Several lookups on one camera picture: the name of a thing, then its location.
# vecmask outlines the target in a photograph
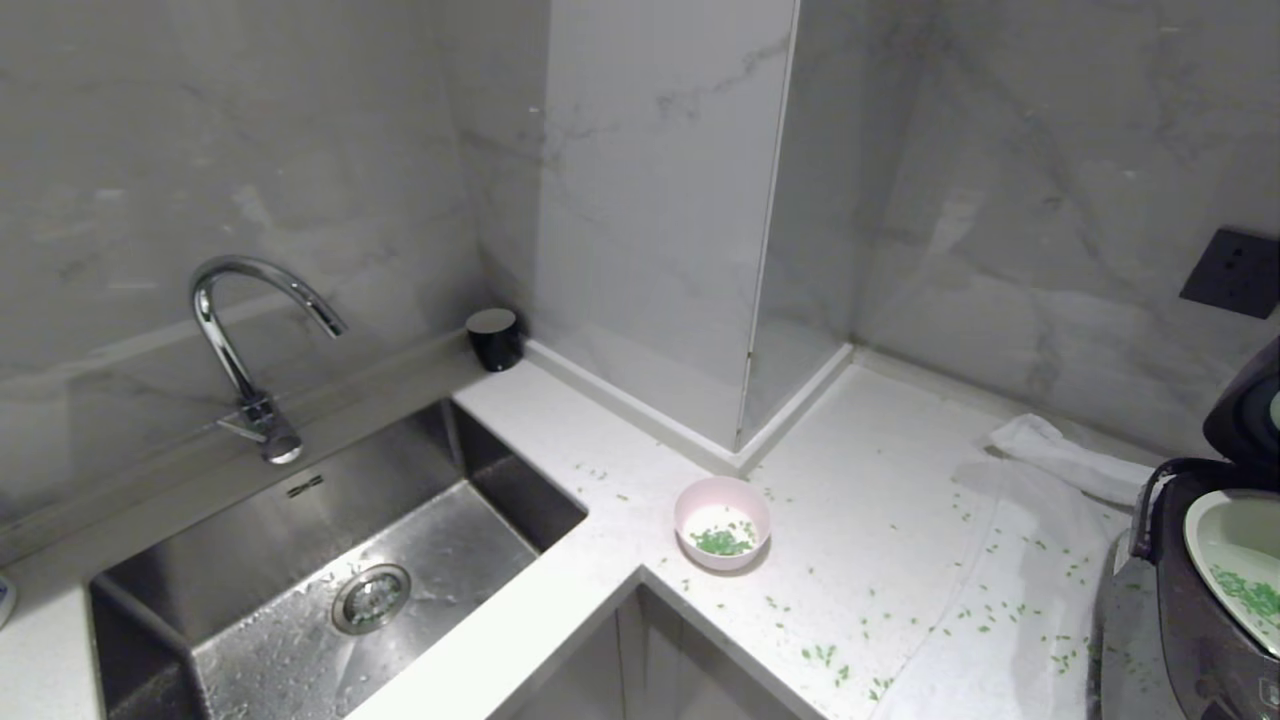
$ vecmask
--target rice cooker lid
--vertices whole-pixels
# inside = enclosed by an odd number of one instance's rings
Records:
[[[1256,479],[1280,488],[1280,337],[1228,386],[1204,419],[1204,438]]]

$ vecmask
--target black cup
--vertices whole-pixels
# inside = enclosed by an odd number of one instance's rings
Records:
[[[508,370],[525,356],[516,314],[490,307],[467,318],[467,336],[480,365],[490,373]]]

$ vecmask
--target rice cooker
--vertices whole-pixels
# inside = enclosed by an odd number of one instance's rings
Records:
[[[1280,720],[1280,338],[1147,482],[1098,611],[1103,720]]]

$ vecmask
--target black wall socket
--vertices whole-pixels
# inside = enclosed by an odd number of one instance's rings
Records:
[[[1179,297],[1266,319],[1280,302],[1280,241],[1219,229]]]

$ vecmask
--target brand logo on sink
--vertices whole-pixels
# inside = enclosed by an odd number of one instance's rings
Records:
[[[293,486],[292,488],[289,488],[285,492],[285,495],[288,495],[289,497],[297,497],[297,496],[307,492],[308,489],[316,487],[317,484],[320,484],[323,482],[324,482],[324,475],[316,475],[316,477],[311,478],[310,480],[307,480],[305,483]]]

